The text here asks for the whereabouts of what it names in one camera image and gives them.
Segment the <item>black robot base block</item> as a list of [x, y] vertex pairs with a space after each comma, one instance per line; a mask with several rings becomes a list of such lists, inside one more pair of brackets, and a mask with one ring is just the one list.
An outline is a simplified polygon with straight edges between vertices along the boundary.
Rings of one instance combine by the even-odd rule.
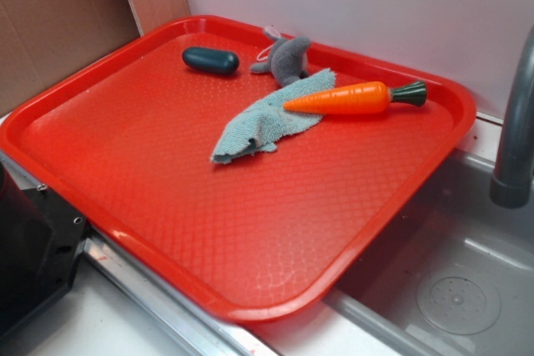
[[88, 222], [52, 189], [21, 189], [1, 167], [1, 341], [73, 286]]

